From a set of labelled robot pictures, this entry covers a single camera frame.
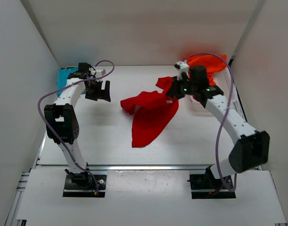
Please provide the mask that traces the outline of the teal t shirt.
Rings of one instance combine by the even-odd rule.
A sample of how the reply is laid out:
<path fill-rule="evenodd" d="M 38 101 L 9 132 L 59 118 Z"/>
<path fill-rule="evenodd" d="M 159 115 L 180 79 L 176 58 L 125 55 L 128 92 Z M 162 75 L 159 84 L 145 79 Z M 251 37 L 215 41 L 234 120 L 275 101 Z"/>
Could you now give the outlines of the teal t shirt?
<path fill-rule="evenodd" d="M 77 71 L 78 68 L 77 67 L 71 67 L 71 68 L 67 68 L 67 69 L 60 69 L 58 71 L 58 75 L 57 75 L 57 89 L 62 89 L 66 86 L 67 84 L 67 78 L 69 76 L 70 73 L 73 73 L 75 71 Z"/>

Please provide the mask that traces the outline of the red t shirt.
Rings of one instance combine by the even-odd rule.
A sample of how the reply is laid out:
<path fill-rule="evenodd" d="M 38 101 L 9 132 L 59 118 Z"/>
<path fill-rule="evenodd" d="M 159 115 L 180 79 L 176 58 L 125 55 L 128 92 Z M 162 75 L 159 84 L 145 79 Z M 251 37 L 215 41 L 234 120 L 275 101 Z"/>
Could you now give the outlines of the red t shirt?
<path fill-rule="evenodd" d="M 156 86 L 162 89 L 161 93 L 142 91 L 135 97 L 120 101 L 121 108 L 133 116 L 131 130 L 133 148 L 148 146 L 175 116 L 179 102 L 166 95 L 172 82 L 172 77 L 158 78 Z"/>

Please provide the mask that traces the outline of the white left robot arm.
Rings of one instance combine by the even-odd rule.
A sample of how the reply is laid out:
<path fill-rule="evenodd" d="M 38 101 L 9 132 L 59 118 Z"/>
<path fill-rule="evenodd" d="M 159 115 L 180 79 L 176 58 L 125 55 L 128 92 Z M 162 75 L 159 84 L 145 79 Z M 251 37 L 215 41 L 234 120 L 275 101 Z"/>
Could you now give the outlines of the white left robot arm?
<path fill-rule="evenodd" d="M 71 72 L 66 85 L 57 91 L 61 95 L 53 104 L 46 105 L 41 114 L 48 137 L 61 148 L 65 156 L 69 175 L 77 174 L 80 177 L 88 172 L 88 164 L 78 145 L 80 128 L 74 108 L 82 93 L 89 100 L 111 102 L 110 81 L 102 81 L 110 73 L 88 63 L 79 63 L 77 71 Z"/>

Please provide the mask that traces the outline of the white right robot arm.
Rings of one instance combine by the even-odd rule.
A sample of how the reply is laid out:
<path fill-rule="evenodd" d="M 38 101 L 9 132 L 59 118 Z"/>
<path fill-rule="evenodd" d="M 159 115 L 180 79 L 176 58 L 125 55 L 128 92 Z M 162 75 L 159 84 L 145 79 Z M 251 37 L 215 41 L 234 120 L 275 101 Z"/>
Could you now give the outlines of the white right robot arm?
<path fill-rule="evenodd" d="M 192 66 L 179 61 L 174 67 L 178 75 L 166 95 L 174 99 L 193 96 L 206 110 L 221 123 L 234 144 L 228 158 L 217 161 L 208 173 L 214 179 L 222 179 L 242 173 L 268 162 L 270 136 L 266 131 L 257 131 L 249 125 L 235 109 L 217 85 L 210 85 L 204 66 Z"/>

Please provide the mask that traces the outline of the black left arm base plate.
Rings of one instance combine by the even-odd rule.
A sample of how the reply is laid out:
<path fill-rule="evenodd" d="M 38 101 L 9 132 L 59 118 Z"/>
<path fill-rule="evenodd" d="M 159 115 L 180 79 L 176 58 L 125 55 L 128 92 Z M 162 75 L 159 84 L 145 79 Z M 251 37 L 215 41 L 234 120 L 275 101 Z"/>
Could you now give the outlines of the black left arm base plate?
<path fill-rule="evenodd" d="M 64 182 L 63 197 L 104 198 L 107 184 L 107 175 L 94 175 L 93 178 L 85 173 L 67 174 Z"/>

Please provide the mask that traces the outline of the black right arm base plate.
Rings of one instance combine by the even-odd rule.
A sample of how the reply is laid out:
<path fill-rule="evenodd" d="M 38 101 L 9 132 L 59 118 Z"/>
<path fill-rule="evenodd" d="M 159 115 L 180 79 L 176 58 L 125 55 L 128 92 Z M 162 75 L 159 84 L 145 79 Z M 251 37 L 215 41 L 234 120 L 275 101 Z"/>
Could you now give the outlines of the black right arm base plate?
<path fill-rule="evenodd" d="M 190 174 L 192 199 L 235 199 L 235 192 L 224 188 L 220 179 L 209 179 L 204 174 Z"/>

